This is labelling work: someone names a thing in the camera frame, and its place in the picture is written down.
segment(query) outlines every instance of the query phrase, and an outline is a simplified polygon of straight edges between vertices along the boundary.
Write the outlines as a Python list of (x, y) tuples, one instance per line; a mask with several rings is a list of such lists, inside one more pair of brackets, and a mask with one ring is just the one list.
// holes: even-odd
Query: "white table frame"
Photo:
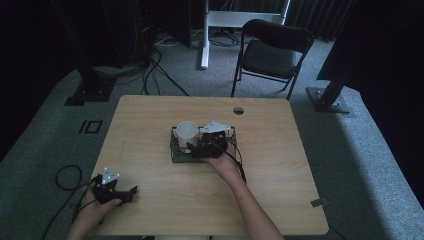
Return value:
[(281, 14), (209, 11), (209, 0), (205, 0), (205, 27), (201, 67), (207, 69), (209, 65), (209, 27), (237, 27), (241, 28), (251, 19), (262, 19), (269, 22), (284, 24), (290, 0), (285, 1)]

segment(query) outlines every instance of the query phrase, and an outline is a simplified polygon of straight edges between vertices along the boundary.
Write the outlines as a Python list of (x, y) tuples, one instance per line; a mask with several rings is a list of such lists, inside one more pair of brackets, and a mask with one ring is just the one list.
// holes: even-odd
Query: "table surface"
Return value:
[(232, 192), (209, 165), (172, 163), (171, 128), (185, 120), (235, 127), (248, 186), (283, 235), (328, 231), (322, 207), (310, 203), (319, 195), (288, 101), (123, 96), (93, 176), (107, 167), (120, 173), (118, 191), (138, 192), (94, 235), (246, 234)]

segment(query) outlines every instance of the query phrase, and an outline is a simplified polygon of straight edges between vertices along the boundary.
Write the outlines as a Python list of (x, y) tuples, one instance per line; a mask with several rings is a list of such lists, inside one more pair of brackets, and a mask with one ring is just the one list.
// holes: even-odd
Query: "forearm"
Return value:
[(274, 222), (259, 205), (247, 185), (241, 180), (228, 182), (251, 240), (284, 239)]

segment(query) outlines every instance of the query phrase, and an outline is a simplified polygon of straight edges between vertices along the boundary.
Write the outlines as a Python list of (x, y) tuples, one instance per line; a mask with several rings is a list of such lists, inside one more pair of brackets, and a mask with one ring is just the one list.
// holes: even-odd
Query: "human hand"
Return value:
[[(227, 152), (235, 157), (235, 146), (228, 144)], [(219, 158), (202, 158), (202, 160), (211, 165), (228, 185), (231, 186), (234, 182), (242, 180), (236, 162), (226, 153), (223, 153)]]
[(94, 186), (95, 183), (91, 184), (84, 197), (84, 201), (81, 204), (83, 208), (72, 224), (71, 230), (68, 233), (68, 240), (85, 239), (88, 233), (100, 223), (105, 215), (121, 203), (120, 199), (113, 199), (105, 204), (100, 204), (92, 191)]

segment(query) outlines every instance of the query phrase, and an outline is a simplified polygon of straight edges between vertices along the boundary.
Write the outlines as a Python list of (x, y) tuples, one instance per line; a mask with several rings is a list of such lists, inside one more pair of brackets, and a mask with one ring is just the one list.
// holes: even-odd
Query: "human arm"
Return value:
[(93, 185), (87, 190), (84, 201), (81, 204), (83, 208), (75, 218), (68, 232), (67, 240), (86, 239), (88, 233), (100, 223), (104, 216), (121, 203), (120, 199), (113, 199), (105, 204), (100, 204), (91, 190), (92, 187)]
[[(232, 146), (229, 147), (229, 153), (233, 154), (233, 156), (235, 155), (235, 150)], [(246, 183), (240, 177), (236, 163), (227, 154), (224, 153), (217, 159), (206, 158), (203, 161), (210, 164), (230, 187), (251, 240), (284, 239), (274, 222), (259, 205)]]

